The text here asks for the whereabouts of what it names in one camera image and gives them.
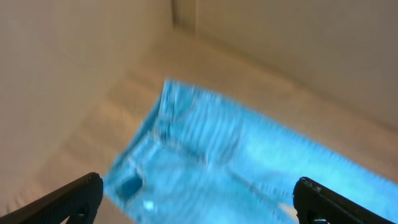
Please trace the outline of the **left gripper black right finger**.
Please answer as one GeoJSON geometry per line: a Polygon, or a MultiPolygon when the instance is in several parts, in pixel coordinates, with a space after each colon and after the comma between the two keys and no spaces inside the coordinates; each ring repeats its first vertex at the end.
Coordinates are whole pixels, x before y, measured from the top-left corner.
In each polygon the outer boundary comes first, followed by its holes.
{"type": "Polygon", "coordinates": [[[293,191],[300,224],[392,224],[308,177],[301,177],[293,191]]]}

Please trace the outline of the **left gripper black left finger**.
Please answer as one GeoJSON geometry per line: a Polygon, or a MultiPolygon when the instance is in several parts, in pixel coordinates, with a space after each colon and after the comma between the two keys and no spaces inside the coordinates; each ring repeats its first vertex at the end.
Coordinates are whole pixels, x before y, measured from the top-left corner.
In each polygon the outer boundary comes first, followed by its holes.
{"type": "Polygon", "coordinates": [[[103,180],[90,172],[1,217],[1,224],[93,224],[103,199],[103,180]]]}

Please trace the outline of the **light blue denim jeans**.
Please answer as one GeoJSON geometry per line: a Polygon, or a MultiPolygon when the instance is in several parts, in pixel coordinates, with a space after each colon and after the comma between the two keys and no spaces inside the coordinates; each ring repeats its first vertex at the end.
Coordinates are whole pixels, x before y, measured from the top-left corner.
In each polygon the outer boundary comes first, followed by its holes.
{"type": "Polygon", "coordinates": [[[138,223],[290,223],[309,177],[397,221],[397,184],[222,95],[167,80],[104,192],[138,223]]]}

